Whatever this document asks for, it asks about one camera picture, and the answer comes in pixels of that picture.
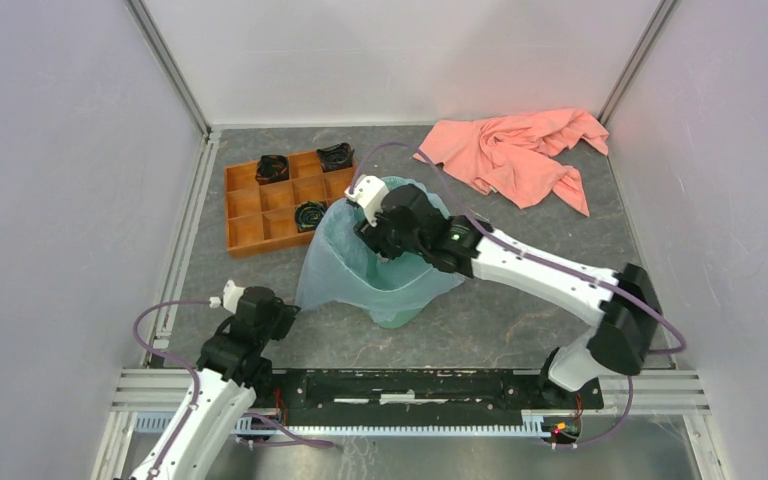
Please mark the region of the translucent blue trash bag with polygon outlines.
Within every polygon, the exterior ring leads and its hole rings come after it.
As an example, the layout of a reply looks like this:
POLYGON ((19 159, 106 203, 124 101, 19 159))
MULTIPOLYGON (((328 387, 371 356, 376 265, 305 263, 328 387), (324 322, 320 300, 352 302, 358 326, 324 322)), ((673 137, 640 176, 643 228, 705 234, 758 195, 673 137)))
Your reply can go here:
POLYGON ((354 233, 364 219, 346 199, 328 208, 300 273, 295 301, 302 310, 338 302, 358 307, 370 318, 372 312, 421 312, 464 282, 463 276, 443 273, 417 255, 381 261, 354 233))

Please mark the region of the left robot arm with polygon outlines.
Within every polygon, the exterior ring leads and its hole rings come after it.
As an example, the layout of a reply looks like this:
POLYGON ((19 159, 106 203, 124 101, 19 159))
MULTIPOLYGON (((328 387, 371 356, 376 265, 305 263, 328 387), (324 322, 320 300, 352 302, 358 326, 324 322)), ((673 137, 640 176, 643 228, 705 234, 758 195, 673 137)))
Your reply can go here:
POLYGON ((292 328, 298 306, 267 287, 240 287, 229 281, 220 297, 161 302, 141 312, 132 335, 146 352, 181 366, 190 384, 171 422, 131 479, 204 479, 229 441, 237 422, 251 407, 266 405, 274 394, 272 362, 263 357, 271 341, 284 339, 292 328), (152 347, 140 335, 149 314, 165 307, 198 305, 229 313, 202 345, 191 366, 152 347))

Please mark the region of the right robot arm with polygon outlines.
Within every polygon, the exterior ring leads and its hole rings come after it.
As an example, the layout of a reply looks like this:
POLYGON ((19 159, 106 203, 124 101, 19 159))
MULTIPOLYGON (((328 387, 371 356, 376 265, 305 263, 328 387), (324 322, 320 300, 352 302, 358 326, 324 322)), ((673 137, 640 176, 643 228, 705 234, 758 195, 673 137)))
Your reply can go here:
POLYGON ((344 197, 363 215, 356 235, 380 257, 411 254, 444 273, 506 285, 589 326, 542 367, 537 392, 545 405, 566 406, 600 375, 643 370, 661 313, 643 267, 597 268, 532 248, 486 222, 444 214, 413 184, 390 189, 380 178, 364 176, 344 197))

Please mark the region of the green plastic trash bin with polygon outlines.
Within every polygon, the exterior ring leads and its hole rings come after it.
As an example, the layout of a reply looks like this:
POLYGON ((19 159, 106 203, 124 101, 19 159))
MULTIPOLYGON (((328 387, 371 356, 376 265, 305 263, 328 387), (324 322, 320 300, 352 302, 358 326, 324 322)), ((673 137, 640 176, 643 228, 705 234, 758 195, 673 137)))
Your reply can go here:
POLYGON ((373 322, 381 328, 396 329, 407 324, 419 313, 419 310, 404 310, 397 312, 372 312, 370 316, 373 322))

